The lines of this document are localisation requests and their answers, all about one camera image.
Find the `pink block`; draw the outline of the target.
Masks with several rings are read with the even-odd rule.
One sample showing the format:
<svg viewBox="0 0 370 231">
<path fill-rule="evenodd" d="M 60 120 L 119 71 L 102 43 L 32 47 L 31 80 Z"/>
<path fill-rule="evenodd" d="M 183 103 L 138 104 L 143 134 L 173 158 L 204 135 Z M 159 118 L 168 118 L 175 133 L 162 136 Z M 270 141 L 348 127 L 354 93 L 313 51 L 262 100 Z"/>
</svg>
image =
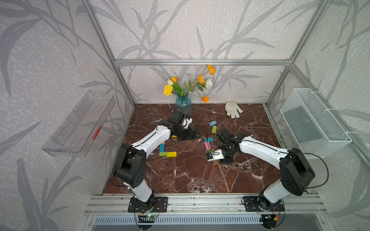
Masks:
<svg viewBox="0 0 370 231">
<path fill-rule="evenodd" d="M 205 142 L 204 144 L 205 144 L 206 150 L 211 150 L 211 146 L 209 142 Z"/>
</svg>

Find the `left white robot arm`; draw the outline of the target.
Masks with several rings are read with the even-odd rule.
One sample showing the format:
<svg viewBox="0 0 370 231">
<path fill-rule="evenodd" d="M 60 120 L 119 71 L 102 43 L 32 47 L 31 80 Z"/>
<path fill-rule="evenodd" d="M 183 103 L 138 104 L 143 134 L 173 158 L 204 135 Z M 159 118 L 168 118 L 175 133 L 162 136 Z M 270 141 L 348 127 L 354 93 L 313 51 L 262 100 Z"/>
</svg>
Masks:
<svg viewBox="0 0 370 231">
<path fill-rule="evenodd" d="M 146 160 L 163 142 L 176 136 L 179 141 L 201 137 L 190 124 L 192 118 L 183 112 L 173 111 L 172 116 L 159 123 L 147 136 L 132 144 L 122 144 L 112 171 L 112 177 L 127 186 L 134 194 L 137 205 L 150 209 L 154 206 L 155 194 L 145 181 Z"/>
</svg>

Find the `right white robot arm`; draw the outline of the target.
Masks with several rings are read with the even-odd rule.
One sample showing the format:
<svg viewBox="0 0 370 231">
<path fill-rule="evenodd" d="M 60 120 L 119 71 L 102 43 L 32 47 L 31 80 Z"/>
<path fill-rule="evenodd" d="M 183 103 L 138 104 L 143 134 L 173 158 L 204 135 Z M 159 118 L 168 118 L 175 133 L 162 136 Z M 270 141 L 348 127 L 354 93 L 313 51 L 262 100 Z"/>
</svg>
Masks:
<svg viewBox="0 0 370 231">
<path fill-rule="evenodd" d="M 250 154 L 276 167 L 280 179 L 268 185 L 256 199 L 262 211 L 269 211 L 282 198 L 289 195 L 301 196 L 315 178 L 315 172 L 301 150 L 273 147 L 242 133 L 233 135 L 221 130 L 217 137 L 222 145 L 213 152 L 210 161 L 219 158 L 222 163 L 231 163 L 236 153 Z"/>
</svg>

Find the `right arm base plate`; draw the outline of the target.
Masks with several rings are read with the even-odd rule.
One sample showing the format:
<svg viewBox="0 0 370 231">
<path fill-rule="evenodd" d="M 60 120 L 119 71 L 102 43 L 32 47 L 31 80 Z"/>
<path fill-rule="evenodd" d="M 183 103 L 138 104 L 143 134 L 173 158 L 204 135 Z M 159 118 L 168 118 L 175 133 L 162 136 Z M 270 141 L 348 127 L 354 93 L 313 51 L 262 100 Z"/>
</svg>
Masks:
<svg viewBox="0 0 370 231">
<path fill-rule="evenodd" d="M 241 199 L 242 205 L 245 207 L 246 212 L 273 212 L 280 213 L 285 211 L 282 200 L 276 203 L 271 203 L 267 199 L 258 196 L 244 196 Z"/>
</svg>

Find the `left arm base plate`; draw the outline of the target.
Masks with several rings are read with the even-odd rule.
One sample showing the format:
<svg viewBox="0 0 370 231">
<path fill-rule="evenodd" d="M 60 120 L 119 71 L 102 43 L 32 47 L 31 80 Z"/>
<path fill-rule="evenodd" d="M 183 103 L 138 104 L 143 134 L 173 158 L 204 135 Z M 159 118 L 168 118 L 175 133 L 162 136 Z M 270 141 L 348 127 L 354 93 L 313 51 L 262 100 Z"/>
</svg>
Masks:
<svg viewBox="0 0 370 231">
<path fill-rule="evenodd" d="M 147 211 L 151 212 L 166 212 L 168 206 L 168 197 L 152 196 L 147 202 L 142 202 L 135 197 L 132 197 L 129 203 L 129 213 L 143 213 Z"/>
</svg>

